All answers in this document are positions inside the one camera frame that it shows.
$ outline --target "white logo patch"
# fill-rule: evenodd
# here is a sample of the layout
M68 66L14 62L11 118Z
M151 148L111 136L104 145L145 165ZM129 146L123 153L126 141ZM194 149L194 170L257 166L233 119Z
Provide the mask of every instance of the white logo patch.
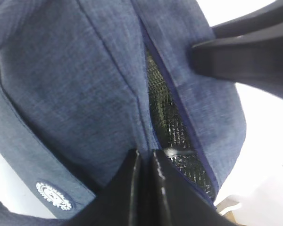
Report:
M43 198L48 202L52 202L52 205L61 208L62 210L72 209L70 201L65 199L64 195L62 195L57 189L42 182L38 182L36 187Z

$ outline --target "black mesh pocket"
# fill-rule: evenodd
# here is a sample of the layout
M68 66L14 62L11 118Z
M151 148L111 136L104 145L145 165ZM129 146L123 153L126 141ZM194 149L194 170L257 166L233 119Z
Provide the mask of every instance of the black mesh pocket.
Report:
M189 140L181 116L153 57L147 52L150 114L153 128L171 162L211 199L215 198L212 183ZM168 151L168 148L179 150Z

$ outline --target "zipper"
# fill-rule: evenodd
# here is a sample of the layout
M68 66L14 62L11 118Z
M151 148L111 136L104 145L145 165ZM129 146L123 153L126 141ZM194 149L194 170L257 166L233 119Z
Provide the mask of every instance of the zipper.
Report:
M219 190L219 185L218 185L218 182L217 182L217 179L215 177L215 174L211 168L211 166L209 165L207 159L206 159L206 156L204 155L203 151L202 151L202 148L201 148L201 145L199 143L199 140L197 139L196 137L196 133L195 133L195 130L189 120L189 117L188 117L188 114L180 100L180 97L179 97L179 94L175 88L175 85L172 81L172 78L169 74L169 72L167 71L166 67L164 66L164 63L156 49L156 47L154 46L152 40L150 39L148 33L147 33L147 30L145 29L145 26L143 24L143 22L141 21L141 31L142 31L142 35L143 35L143 38L144 38L144 43L148 49L148 51L151 53L154 61L156 62L156 64L158 65L159 67L159 70L160 70L160 73L161 75L163 76L165 82L166 82L166 85L167 85L167 88L169 90L169 93L172 97L172 99L174 100L174 104L176 106L176 111L178 111L178 114L181 116L182 120L183 120L183 124L184 124L184 127L187 131L187 134L190 138L190 141L191 141L191 145L193 145L195 151L196 151L196 154L197 154L197 157L198 159L201 161L208 177L210 178L211 182L212 182L212 186L213 186L213 189L215 191L215 194L216 194L216 191ZM153 130L153 133L154 133L154 138L157 142L157 144L159 144L159 141L157 139L157 136L156 136L156 132L155 130ZM190 184L195 188L195 186L197 187L197 191L199 191L200 193L202 193L202 195L205 197L205 199L211 203L212 200L209 198L209 196L203 192L202 189L200 189L196 183L193 183L191 182L190 180L188 180L190 182Z

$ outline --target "black mesh lining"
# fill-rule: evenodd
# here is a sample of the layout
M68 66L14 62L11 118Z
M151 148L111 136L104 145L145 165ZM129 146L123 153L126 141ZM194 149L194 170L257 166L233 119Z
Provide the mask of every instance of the black mesh lining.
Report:
M171 162L191 181L200 186L213 200L214 188L189 140L183 121L172 100L166 82L153 57L147 51L150 115L162 148L186 150L185 154L169 156Z

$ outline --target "white wall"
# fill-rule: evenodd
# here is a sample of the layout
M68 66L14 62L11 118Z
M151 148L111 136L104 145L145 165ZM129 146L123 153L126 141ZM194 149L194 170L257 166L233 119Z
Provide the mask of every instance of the white wall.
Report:
M245 198L234 216L243 225L283 226L283 167Z

